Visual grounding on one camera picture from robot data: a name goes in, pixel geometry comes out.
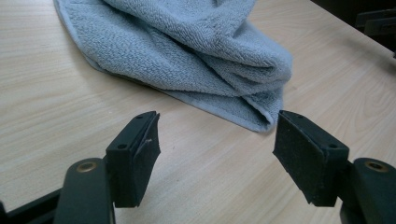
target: wooden table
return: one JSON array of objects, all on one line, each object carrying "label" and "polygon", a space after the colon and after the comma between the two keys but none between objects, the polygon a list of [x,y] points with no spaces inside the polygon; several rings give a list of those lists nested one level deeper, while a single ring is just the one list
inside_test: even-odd
[{"label": "wooden table", "polygon": [[[285,109],[396,166],[392,52],[308,0],[261,0],[249,19],[294,57]],[[60,188],[76,161],[105,155],[134,116],[161,113],[162,154],[140,207],[118,223],[340,223],[306,203],[254,133],[92,69],[50,0],[0,2],[0,199],[14,209]]]}]

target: black object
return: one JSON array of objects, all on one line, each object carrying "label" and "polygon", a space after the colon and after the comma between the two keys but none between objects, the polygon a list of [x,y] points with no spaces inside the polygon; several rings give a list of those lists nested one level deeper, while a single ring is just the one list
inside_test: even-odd
[{"label": "black object", "polygon": [[[364,33],[364,27],[356,26],[359,22],[359,14],[374,11],[384,11],[385,17],[389,17],[387,8],[396,7],[395,0],[311,0],[323,7],[335,17],[355,27]],[[377,43],[383,45],[390,51],[396,51],[395,34],[388,35],[369,35]]]},{"label": "black object", "polygon": [[362,12],[357,15],[357,28],[364,29],[368,36],[389,35],[393,36],[392,42],[396,42],[396,8]]},{"label": "black object", "polygon": [[114,207],[138,206],[160,151],[154,111],[131,120],[106,150],[103,159],[76,162],[61,189],[6,213],[0,223],[115,223]]},{"label": "black object", "polygon": [[280,111],[274,154],[315,206],[343,200],[347,223],[396,223],[396,170],[374,159],[347,160],[348,147],[311,120]]}]

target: towel fold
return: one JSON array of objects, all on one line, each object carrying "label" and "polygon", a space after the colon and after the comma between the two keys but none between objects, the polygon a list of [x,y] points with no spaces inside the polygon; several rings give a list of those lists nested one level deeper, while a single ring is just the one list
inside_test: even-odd
[{"label": "towel fold", "polygon": [[282,108],[291,56],[247,21],[254,0],[54,0],[94,68],[252,131]]}]

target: terry cloth towel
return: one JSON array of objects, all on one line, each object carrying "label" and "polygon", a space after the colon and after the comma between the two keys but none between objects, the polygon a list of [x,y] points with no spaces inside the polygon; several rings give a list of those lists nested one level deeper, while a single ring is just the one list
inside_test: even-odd
[{"label": "terry cloth towel", "polygon": [[87,61],[252,131],[271,129],[291,56],[247,17],[254,0],[54,0]]}]

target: wood grain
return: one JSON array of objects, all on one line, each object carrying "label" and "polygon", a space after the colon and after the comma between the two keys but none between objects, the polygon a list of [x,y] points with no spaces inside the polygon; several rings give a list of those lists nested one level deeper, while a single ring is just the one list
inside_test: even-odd
[{"label": "wood grain", "polygon": [[[396,165],[396,60],[307,0],[258,1],[249,19],[293,55],[285,109]],[[153,89],[92,69],[52,1],[0,2],[0,199],[14,209],[60,188],[76,161],[103,157],[134,116],[156,110],[160,155],[138,208],[118,223],[340,223],[316,208],[253,133]]]}]

